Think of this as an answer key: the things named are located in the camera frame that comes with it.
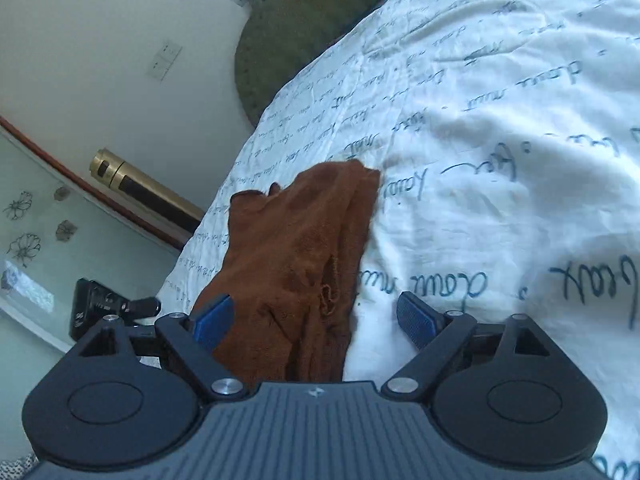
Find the gold cylinder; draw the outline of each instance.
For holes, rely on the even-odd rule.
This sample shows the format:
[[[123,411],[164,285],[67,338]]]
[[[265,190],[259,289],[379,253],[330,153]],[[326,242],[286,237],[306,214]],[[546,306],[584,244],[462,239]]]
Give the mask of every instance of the gold cylinder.
[[[202,221],[202,209],[105,148],[95,154],[89,171],[108,188],[188,232]]]

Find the gray ribbed panel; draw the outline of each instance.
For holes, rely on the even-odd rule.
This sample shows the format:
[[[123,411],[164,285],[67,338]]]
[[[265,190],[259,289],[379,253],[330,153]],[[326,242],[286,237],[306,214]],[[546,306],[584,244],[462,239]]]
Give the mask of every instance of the gray ribbed panel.
[[[418,404],[371,383],[266,383],[219,404],[181,449],[153,464],[87,473],[41,464],[30,480],[602,480],[588,463],[553,472],[494,468],[450,446]]]

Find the blue gripper pad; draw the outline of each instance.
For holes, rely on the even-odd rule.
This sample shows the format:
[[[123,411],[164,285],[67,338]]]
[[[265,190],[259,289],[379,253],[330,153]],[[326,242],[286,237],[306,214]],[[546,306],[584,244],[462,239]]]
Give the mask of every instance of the blue gripper pad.
[[[215,297],[191,316],[193,338],[209,352],[218,346],[234,323],[234,302],[228,294]]]
[[[427,346],[445,327],[445,317],[412,292],[403,292],[396,307],[398,325],[418,350]]]

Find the white bed sheet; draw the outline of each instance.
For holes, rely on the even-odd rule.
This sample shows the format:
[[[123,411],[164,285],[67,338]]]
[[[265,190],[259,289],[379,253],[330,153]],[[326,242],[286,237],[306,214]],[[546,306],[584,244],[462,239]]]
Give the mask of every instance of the white bed sheet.
[[[382,171],[345,380],[415,353],[403,290],[482,321],[527,312],[600,389],[596,463],[640,456],[640,0],[389,0],[267,108],[160,291],[190,311],[231,195],[324,160]]]

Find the white wall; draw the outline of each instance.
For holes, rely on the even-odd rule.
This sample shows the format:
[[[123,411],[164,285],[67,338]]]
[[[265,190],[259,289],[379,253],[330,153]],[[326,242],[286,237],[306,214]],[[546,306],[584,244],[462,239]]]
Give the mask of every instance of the white wall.
[[[230,0],[0,0],[0,114],[103,191],[88,167],[107,147],[206,209],[252,131],[234,82],[247,17]],[[183,49],[158,82],[167,39]]]
[[[0,460],[15,460],[32,452],[22,429],[24,399],[60,360],[62,352],[2,311],[0,341]]]

